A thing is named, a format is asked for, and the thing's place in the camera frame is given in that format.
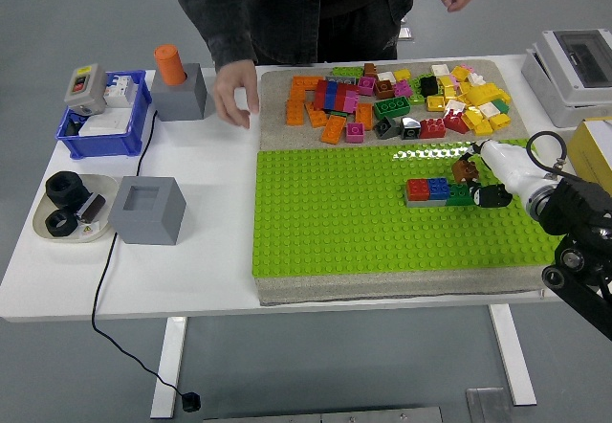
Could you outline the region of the person's right hand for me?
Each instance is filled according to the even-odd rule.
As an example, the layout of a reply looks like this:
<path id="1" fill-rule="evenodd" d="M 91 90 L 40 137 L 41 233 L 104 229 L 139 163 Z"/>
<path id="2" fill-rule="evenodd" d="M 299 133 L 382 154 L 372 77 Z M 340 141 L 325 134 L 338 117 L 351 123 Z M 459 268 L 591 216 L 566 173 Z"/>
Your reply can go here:
<path id="1" fill-rule="evenodd" d="M 246 92 L 247 109 L 236 103 L 235 93 L 243 88 Z M 243 59 L 222 66 L 216 73 L 213 98 L 218 117 L 234 126 L 249 129 L 251 114 L 259 113 L 257 74 L 254 62 Z"/>

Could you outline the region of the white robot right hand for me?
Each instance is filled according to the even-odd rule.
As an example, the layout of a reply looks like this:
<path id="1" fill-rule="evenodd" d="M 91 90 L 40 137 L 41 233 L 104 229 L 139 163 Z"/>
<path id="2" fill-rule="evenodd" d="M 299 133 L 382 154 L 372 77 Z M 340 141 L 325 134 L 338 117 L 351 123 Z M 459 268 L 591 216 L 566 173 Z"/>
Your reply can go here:
<path id="1" fill-rule="evenodd" d="M 545 206 L 545 198 L 557 187 L 559 180 L 547 178 L 547 172 L 538 167 L 525 148 L 495 140 L 473 143 L 462 156 L 467 160 L 479 154 L 493 175 L 504 185 L 506 192 L 517 195 L 525 212 L 537 219 Z"/>

